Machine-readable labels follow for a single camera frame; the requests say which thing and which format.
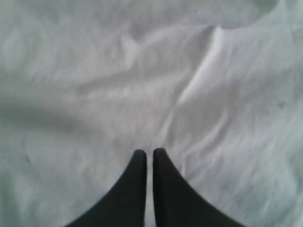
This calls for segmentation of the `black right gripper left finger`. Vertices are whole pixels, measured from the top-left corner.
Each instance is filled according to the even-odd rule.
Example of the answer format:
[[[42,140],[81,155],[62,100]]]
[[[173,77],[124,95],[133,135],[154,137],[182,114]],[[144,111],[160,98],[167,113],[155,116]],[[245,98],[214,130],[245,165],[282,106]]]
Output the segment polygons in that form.
[[[147,156],[136,150],[108,193],[69,227],[143,227],[146,207]]]

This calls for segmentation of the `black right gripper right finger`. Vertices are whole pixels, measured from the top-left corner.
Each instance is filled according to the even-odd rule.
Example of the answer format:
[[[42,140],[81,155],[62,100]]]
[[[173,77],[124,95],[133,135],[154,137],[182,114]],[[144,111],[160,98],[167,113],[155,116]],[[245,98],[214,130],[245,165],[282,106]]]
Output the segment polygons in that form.
[[[204,200],[163,148],[153,152],[153,202],[157,227],[242,226]]]

